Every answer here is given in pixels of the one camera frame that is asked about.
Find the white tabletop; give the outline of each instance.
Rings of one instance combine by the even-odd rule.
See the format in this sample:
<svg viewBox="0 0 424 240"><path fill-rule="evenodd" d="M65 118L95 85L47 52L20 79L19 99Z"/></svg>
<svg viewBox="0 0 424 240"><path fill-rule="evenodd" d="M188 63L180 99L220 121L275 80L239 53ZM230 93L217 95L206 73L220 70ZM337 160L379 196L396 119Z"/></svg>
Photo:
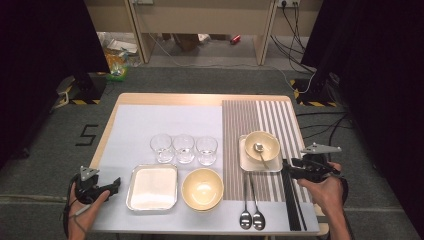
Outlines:
<svg viewBox="0 0 424 240"><path fill-rule="evenodd" d="M259 202L259 210L266 218L266 227L257 231L253 227L243 230L239 216L242 201L223 200L213 210L205 213L190 209L181 196L181 184L192 170L201 167L196 159L187 165L175 160L178 168L178 196L173 208L163 212L136 213L126 206L132 170L139 164L157 164L149 147L151 137L158 133L175 136L180 133L213 136L218 140L218 158L209 168L222 177L223 136L221 106L161 106L120 105L103 151L98 169L99 185L112 183L121 177L119 193L112 196L100 210L92 230L127 233L174 234L227 234L227 235L314 235L319 232L314 206L301 203L307 231L289 230L284 202ZM251 214L254 202L248 202Z"/></svg>

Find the small plate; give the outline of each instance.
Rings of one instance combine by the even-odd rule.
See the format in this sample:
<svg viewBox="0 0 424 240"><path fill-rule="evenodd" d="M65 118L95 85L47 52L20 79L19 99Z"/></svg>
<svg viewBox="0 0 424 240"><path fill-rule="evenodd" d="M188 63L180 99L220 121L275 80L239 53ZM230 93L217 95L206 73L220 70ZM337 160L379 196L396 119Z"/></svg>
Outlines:
<svg viewBox="0 0 424 240"><path fill-rule="evenodd" d="M134 168L127 196L133 211L168 210L177 201L177 167L172 164Z"/></svg>
<svg viewBox="0 0 424 240"><path fill-rule="evenodd" d="M262 162L250 158L247 155L244 147L246 137L246 135L242 135L239 138L240 167L243 170L248 172L279 172L281 169L283 169L281 151L276 158L266 162L266 165L269 167L269 169L266 169Z"/></svg>
<svg viewBox="0 0 424 240"><path fill-rule="evenodd" d="M187 175L181 193L189 207L197 211L208 211L221 201L224 184L218 173L200 168Z"/></svg>

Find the black curtain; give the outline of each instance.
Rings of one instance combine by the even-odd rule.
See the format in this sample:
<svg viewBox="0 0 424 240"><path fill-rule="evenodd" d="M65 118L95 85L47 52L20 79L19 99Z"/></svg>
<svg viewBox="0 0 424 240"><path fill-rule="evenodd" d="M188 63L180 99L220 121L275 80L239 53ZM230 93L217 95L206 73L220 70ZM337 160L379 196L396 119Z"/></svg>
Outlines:
<svg viewBox="0 0 424 240"><path fill-rule="evenodd" d="M109 68L83 0L3 0L0 31L1 167L29 146L64 78Z"/></svg>
<svg viewBox="0 0 424 240"><path fill-rule="evenodd" d="M424 238L424 2L367 2L340 89L377 169Z"/></svg>

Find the electrical outlet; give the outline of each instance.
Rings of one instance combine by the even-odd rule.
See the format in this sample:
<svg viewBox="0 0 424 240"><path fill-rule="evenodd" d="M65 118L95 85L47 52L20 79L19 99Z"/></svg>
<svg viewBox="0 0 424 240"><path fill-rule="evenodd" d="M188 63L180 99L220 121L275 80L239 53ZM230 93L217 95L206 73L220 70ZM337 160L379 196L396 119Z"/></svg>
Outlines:
<svg viewBox="0 0 424 240"><path fill-rule="evenodd" d="M300 0L278 0L277 6L282 8L283 1L286 2L286 8L295 8L295 7L299 7L300 5Z"/></svg>

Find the green object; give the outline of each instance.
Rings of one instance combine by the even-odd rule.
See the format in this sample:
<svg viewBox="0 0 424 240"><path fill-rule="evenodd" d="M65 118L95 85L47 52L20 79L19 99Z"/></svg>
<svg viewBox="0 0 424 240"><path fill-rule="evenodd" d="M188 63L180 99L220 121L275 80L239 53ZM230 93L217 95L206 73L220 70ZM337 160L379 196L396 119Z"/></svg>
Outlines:
<svg viewBox="0 0 424 240"><path fill-rule="evenodd" d="M106 75L106 79L108 81L113 82L123 82L125 80L125 77L127 76L128 67L122 67L121 71L119 73L112 73Z"/></svg>

